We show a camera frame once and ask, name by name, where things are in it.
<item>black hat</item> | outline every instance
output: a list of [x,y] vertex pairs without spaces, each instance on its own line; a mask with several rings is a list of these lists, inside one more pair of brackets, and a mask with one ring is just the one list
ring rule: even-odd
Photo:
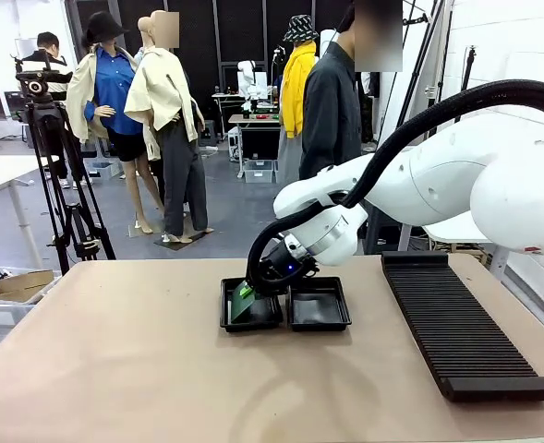
[[118,25],[109,12],[100,11],[89,18],[85,37],[89,43],[93,44],[114,39],[125,32],[127,30]]
[[315,40],[319,34],[312,27],[312,18],[307,15],[290,18],[290,28],[284,36],[285,42],[306,42]]

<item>mannequin hand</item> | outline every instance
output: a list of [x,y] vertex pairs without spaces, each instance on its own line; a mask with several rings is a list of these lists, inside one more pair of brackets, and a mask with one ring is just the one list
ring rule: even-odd
[[113,117],[115,115],[115,109],[111,106],[104,105],[95,108],[95,115],[98,117]]

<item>black shorts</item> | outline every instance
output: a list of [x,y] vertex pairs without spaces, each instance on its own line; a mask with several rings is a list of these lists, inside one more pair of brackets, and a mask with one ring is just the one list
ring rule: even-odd
[[132,162],[146,152],[142,133],[133,136],[118,134],[111,127],[107,127],[109,141],[114,145],[117,158],[121,162]]

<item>beige jacket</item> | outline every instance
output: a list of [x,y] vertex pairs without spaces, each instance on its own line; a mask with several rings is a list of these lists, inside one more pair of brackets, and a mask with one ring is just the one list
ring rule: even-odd
[[198,138],[186,75],[179,59],[161,48],[144,51],[127,95],[124,113],[132,120],[160,130],[181,112],[188,141]]
[[[88,122],[85,118],[85,106],[87,102],[92,102],[95,96],[95,75],[97,74],[96,50],[97,45],[93,46],[91,52],[80,61],[77,70],[68,84],[68,95],[66,96],[66,112],[72,126],[72,132],[81,142],[89,139],[90,132],[99,138],[108,138],[107,130],[102,125],[98,116],[95,115],[91,122]],[[116,47],[116,50],[127,57],[132,70],[136,72],[138,66],[134,61],[134,57],[122,48]],[[159,160],[161,158],[161,150],[152,131],[145,126],[142,134],[149,153],[149,160]]]

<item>green object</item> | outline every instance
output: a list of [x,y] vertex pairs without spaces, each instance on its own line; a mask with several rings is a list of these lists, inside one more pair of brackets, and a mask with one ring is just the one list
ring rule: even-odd
[[239,284],[231,298],[231,323],[239,322],[241,316],[255,303],[255,291],[246,281]]

